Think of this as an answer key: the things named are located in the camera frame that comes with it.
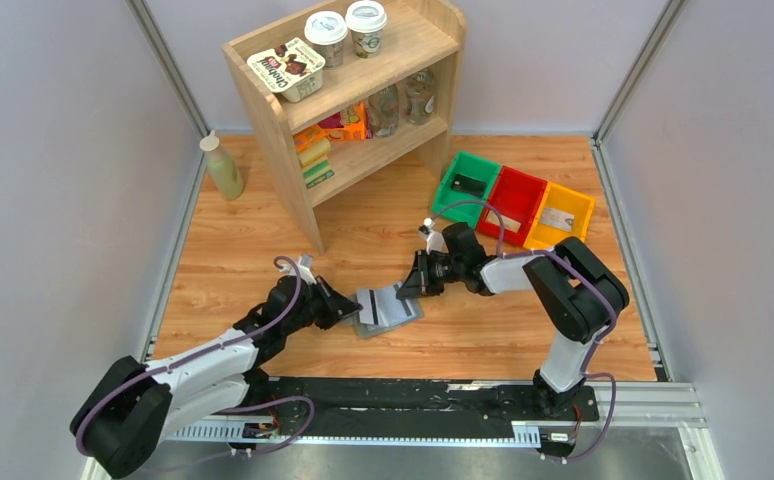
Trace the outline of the white credit card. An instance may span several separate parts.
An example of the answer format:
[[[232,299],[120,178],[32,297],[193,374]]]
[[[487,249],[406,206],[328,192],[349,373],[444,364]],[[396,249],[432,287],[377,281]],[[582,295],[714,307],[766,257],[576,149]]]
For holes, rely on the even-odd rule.
[[[388,327],[405,318],[406,311],[396,297],[393,286],[379,289],[361,288],[356,291],[357,302],[362,305],[359,321],[364,325]]]

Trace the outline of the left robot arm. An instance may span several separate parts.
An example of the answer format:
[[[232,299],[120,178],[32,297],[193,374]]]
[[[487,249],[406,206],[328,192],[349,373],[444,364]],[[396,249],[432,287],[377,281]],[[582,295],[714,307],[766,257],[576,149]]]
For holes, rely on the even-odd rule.
[[[361,310],[322,277],[285,275],[216,339],[168,359],[128,355],[104,373],[70,422],[77,450],[113,478],[137,471],[169,434],[242,406],[249,381],[307,327],[328,330]]]

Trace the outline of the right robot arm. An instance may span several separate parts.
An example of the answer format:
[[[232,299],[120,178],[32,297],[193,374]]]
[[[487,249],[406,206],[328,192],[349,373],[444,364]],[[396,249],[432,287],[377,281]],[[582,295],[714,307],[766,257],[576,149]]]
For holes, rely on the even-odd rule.
[[[480,296],[534,293],[556,333],[533,382],[548,400],[575,394],[587,378],[597,343],[630,303],[618,277],[573,236],[548,249],[492,255],[465,222],[441,232],[427,222],[421,232],[428,245],[416,252],[397,298],[437,296],[450,283],[461,283]]]

